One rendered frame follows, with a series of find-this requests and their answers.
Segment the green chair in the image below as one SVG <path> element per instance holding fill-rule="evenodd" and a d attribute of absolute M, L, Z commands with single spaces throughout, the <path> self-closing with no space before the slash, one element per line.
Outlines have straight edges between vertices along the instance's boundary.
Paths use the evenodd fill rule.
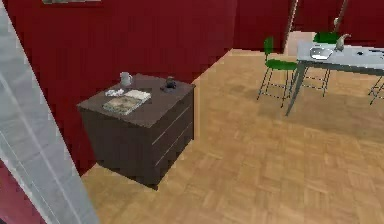
<path fill-rule="evenodd" d="M 313 38 L 313 42 L 315 43 L 314 47 L 323 47 L 324 44 L 335 44 L 338 39 L 338 34 L 335 32 L 318 32 L 315 34 Z M 304 76 L 305 78 L 312 79 L 312 80 L 318 80 L 322 82 L 321 86 L 315 86 L 315 85 L 307 85 L 304 84 L 304 87 L 318 89 L 322 91 L 322 96 L 325 96 L 325 92 L 328 87 L 328 81 L 330 76 L 330 69 L 325 69 L 324 76 L 322 78 L 320 77 L 312 77 L 308 76 L 307 72 L 309 70 L 309 67 L 306 67 L 304 70 Z"/>
<path fill-rule="evenodd" d="M 297 64 L 295 62 L 289 62 L 285 60 L 272 59 L 269 55 L 274 50 L 274 38 L 268 36 L 263 42 L 264 49 L 264 65 L 266 66 L 266 72 L 264 74 L 263 80 L 260 84 L 257 98 L 260 98 L 261 95 L 270 96 L 281 100 L 281 107 L 284 106 L 284 102 L 291 96 L 292 93 L 292 82 L 293 76 L 297 69 Z M 272 83 L 272 75 L 274 71 L 284 71 L 285 72 L 285 83 L 276 84 Z M 283 94 L 281 96 L 272 95 L 269 93 L 269 87 L 278 87 L 283 89 Z"/>

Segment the small black round object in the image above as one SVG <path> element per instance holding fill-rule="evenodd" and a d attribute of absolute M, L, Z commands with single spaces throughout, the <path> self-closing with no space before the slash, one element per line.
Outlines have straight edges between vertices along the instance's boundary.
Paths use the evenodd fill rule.
<path fill-rule="evenodd" d="M 164 92 L 172 92 L 176 88 L 176 81 L 173 76 L 166 78 L 165 84 L 161 87 Z"/>

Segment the open book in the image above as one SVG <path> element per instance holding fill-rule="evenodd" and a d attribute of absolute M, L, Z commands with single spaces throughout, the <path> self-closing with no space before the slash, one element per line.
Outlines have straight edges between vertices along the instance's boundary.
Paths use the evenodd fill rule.
<path fill-rule="evenodd" d="M 151 98 L 151 94 L 140 90 L 130 90 L 120 97 L 111 97 L 102 108 L 121 115 L 128 115 Z"/>

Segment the white mug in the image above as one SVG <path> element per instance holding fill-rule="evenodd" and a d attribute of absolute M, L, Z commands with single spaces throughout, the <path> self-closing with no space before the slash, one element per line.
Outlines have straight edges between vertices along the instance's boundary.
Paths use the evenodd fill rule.
<path fill-rule="evenodd" d="M 124 87 L 130 86 L 133 82 L 133 76 L 129 72 L 120 73 L 120 84 Z"/>

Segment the dark metal chair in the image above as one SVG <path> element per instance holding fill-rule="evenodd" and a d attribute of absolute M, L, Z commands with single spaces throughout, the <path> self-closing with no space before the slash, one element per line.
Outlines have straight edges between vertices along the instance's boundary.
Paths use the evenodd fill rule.
<path fill-rule="evenodd" d="M 368 95 L 372 96 L 370 104 L 373 104 L 377 98 L 384 99 L 384 96 L 380 96 L 382 90 L 384 90 L 384 81 L 382 81 L 382 76 L 380 76 L 368 93 Z"/>

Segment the dark brown chest of drawers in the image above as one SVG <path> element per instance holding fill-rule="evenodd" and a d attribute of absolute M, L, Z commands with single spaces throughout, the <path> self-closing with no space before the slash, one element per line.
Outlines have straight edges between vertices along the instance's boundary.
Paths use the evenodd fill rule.
<path fill-rule="evenodd" d="M 110 98 L 100 91 L 77 105 L 96 162 L 113 172 L 155 189 L 194 139 L 193 84 L 136 74 L 130 90 L 151 98 L 124 116 L 103 108 Z"/>

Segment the grey dining table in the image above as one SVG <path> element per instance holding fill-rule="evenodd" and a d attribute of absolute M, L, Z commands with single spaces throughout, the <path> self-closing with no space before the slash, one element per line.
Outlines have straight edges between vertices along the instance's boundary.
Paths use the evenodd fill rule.
<path fill-rule="evenodd" d="M 286 116 L 291 112 L 300 92 L 306 67 L 384 76 L 384 55 L 369 51 L 369 49 L 384 50 L 384 48 L 346 45 L 343 51 L 337 51 L 334 44 L 324 44 L 323 47 L 332 49 L 333 54 L 327 60 L 316 60 L 310 57 L 310 49 L 314 45 L 314 42 L 308 41 L 299 41 L 297 44 L 297 70 L 293 78 L 293 92 Z"/>

